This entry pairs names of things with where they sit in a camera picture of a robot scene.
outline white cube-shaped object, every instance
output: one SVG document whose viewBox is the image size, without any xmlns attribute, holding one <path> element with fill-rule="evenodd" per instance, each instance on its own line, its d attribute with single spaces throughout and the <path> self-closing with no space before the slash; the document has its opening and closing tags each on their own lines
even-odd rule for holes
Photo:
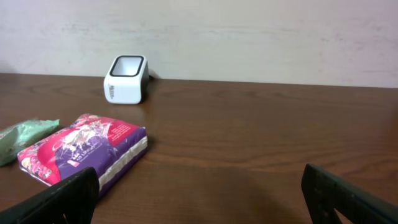
<svg viewBox="0 0 398 224">
<path fill-rule="evenodd" d="M 140 103 L 148 81 L 148 63 L 144 56 L 118 56 L 104 79 L 105 97 L 110 103 Z"/>
</svg>

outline wall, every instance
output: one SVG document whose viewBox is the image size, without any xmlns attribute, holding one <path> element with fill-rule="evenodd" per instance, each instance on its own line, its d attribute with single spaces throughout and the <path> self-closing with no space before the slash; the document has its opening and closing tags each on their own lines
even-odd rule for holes
<svg viewBox="0 0 398 224">
<path fill-rule="evenodd" d="M 398 87 L 396 0 L 2 0 L 0 72 Z"/>
</svg>

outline sanitary pad package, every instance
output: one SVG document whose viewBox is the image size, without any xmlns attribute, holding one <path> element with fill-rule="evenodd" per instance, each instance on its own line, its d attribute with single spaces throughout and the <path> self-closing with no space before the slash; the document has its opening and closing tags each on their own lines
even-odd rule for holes
<svg viewBox="0 0 398 224">
<path fill-rule="evenodd" d="M 18 160 L 23 171 L 47 185 L 94 167 L 103 195 L 146 149 L 145 128 L 83 114 L 69 127 L 18 153 Z"/>
</svg>

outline wooden table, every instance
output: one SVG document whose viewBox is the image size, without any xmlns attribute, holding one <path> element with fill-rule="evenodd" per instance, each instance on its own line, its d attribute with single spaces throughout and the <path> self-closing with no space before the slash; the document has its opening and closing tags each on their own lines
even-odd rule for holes
<svg viewBox="0 0 398 224">
<path fill-rule="evenodd" d="M 83 113 L 145 126 L 150 151 L 98 204 L 93 223 L 310 223 L 306 163 L 398 205 L 398 90 L 155 80 L 112 105 L 103 79 L 0 75 L 0 129 Z M 0 209 L 46 186 L 0 168 Z"/>
</svg>

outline wood grain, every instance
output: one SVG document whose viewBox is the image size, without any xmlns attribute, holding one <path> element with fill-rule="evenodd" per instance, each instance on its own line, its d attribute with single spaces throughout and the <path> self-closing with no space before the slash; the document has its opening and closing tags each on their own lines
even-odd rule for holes
<svg viewBox="0 0 398 224">
<path fill-rule="evenodd" d="M 98 204 L 93 223 L 309 223 L 306 163 L 398 205 L 398 90 L 155 80 L 112 105 L 102 78 L 0 75 L 0 129 L 83 113 L 145 126 L 150 151 Z M 0 209 L 45 189 L 0 168 Z"/>
</svg>

